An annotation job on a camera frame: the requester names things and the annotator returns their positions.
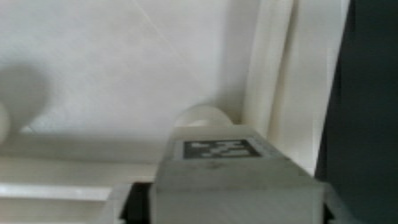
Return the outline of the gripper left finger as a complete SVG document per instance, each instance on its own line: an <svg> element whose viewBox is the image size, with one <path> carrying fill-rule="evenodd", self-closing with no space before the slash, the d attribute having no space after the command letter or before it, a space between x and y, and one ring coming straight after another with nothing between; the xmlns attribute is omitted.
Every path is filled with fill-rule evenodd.
<svg viewBox="0 0 398 224"><path fill-rule="evenodd" d="M99 224L151 224L149 188L149 182L115 186L99 213Z"/></svg>

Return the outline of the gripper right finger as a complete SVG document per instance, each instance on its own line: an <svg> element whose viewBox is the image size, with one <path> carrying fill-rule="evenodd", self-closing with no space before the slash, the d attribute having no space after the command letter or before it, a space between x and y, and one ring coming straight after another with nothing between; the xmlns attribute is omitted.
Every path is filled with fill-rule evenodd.
<svg viewBox="0 0 398 224"><path fill-rule="evenodd" d="M323 224L350 224L350 217L342 201L332 191L323 199Z"/></svg>

